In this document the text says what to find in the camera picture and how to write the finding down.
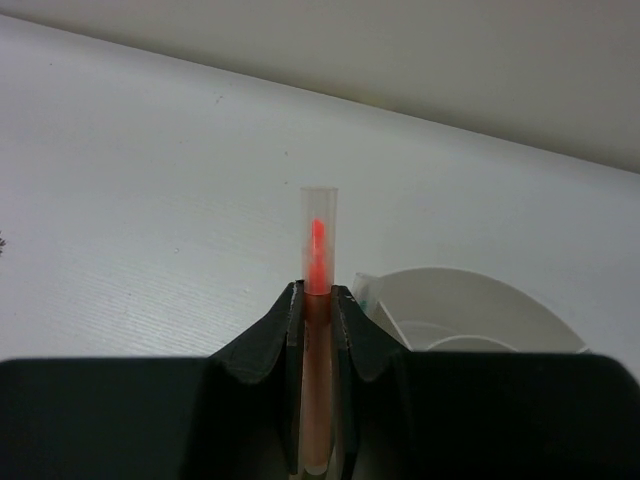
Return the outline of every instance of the transparent tube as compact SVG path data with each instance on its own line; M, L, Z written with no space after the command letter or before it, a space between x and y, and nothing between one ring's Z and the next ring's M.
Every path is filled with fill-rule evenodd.
M331 292L335 269L338 189L302 189L302 278L311 295Z
M320 475L331 448L331 316L338 190L302 189L302 275L305 351L302 378L302 461Z

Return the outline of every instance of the white surface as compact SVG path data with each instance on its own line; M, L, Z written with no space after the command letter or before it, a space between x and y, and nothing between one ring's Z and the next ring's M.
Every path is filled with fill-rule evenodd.
M0 0L0 13L640 172L638 0Z
M484 273L640 367L640 176L0 17L0 356L206 354L300 274Z

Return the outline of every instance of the white table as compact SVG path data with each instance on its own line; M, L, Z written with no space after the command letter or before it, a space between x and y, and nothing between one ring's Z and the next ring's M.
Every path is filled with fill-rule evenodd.
M6 17L0 65L0 358L217 350L327 184L338 282L475 270L640 371L638 175Z

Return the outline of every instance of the black holder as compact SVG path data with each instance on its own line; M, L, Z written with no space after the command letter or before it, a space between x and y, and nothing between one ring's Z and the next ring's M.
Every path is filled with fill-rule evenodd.
M0 364L0 478L288 478L302 290L209 358ZM331 315L337 478L640 478L640 390L617 362L410 352L345 287Z

